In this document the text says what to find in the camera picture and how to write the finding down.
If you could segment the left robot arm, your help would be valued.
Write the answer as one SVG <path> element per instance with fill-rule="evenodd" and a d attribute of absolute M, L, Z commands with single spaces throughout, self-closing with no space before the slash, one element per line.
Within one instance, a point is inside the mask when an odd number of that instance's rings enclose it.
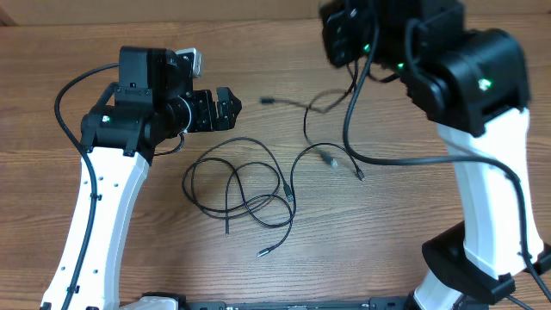
<path fill-rule="evenodd" d="M 186 133 L 234 128 L 241 101 L 227 87 L 194 90 L 195 48 L 124 46 L 110 83 L 68 137 L 81 156 L 77 202 L 43 309 L 116 309 L 133 207 L 155 149 Z"/>

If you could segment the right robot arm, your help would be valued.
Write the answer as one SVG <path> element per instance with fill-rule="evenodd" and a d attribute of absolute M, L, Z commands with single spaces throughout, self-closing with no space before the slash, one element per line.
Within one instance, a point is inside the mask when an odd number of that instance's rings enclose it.
<path fill-rule="evenodd" d="M 425 242 L 428 273 L 405 309 L 486 309 L 512 298 L 525 272 L 538 286 L 550 247 L 531 207 L 529 80 L 523 49 L 497 28 L 469 29 L 459 1 L 331 1 L 319 10 L 336 67 L 364 59 L 436 124 L 455 170 L 463 219 Z"/>

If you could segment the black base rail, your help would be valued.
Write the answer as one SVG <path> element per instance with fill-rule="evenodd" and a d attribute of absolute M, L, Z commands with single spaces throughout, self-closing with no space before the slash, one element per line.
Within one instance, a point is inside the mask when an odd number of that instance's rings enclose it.
<path fill-rule="evenodd" d="M 143 293 L 138 301 L 119 306 L 119 310 L 175 309 L 175 310 L 406 310 L 420 309 L 412 296 L 372 297 L 365 301 L 297 301 L 225 303 L 223 301 L 186 301 L 183 294 L 165 292 Z"/>

